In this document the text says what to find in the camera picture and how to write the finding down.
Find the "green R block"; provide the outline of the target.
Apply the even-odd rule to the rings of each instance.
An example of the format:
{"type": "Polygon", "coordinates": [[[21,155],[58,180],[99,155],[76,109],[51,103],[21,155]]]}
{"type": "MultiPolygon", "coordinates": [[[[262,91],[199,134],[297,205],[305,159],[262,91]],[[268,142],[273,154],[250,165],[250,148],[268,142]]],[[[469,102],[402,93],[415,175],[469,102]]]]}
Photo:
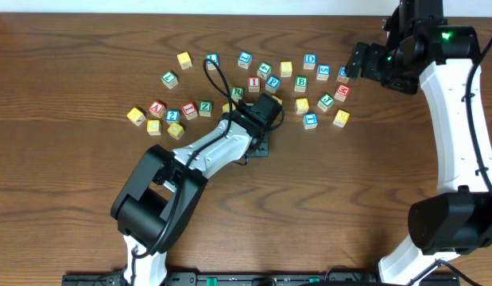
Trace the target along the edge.
{"type": "Polygon", "coordinates": [[[244,88],[243,87],[232,87],[231,89],[231,98],[238,102],[239,100],[243,100],[244,96],[244,88]]]}

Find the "blue P block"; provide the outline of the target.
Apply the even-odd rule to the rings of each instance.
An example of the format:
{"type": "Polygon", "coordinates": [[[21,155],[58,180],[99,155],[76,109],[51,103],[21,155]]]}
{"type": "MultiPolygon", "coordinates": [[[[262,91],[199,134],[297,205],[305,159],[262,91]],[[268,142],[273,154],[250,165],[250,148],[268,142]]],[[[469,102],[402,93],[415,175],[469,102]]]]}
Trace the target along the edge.
{"type": "Polygon", "coordinates": [[[275,94],[281,84],[281,80],[274,75],[271,75],[265,82],[265,90],[275,94]]]}

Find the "red 1 block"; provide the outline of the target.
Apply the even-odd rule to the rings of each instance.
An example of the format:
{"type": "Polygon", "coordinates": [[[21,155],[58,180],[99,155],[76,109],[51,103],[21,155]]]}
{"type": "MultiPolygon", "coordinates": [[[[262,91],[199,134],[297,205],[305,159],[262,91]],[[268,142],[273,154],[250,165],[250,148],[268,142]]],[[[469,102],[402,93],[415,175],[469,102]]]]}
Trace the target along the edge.
{"type": "Polygon", "coordinates": [[[182,111],[187,120],[192,120],[199,116],[196,105],[193,102],[188,102],[182,106],[182,111]]]}

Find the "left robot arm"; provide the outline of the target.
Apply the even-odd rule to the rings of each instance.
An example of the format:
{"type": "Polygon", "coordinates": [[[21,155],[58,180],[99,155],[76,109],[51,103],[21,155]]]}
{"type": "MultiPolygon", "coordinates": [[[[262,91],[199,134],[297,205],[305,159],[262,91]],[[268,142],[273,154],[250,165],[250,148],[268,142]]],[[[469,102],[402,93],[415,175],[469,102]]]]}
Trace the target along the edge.
{"type": "Polygon", "coordinates": [[[164,282],[167,252],[187,227],[209,178],[258,149],[283,113],[276,99],[262,94],[250,105],[239,102],[198,141],[172,151],[154,145],[144,153],[110,209],[128,252],[122,285],[164,282]]]}

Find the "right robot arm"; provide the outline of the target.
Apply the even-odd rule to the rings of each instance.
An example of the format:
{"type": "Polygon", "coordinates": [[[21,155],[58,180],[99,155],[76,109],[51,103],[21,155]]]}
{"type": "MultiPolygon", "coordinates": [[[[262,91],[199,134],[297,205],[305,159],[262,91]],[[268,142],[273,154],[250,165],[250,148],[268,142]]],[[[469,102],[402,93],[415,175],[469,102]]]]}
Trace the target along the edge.
{"type": "Polygon", "coordinates": [[[407,238],[377,266],[382,284],[418,285],[492,245],[492,147],[480,87],[488,50],[473,27],[448,24],[440,0],[401,0],[383,28],[387,42],[357,43],[345,72],[407,95],[422,91],[427,100],[437,193],[410,207],[407,238]]]}

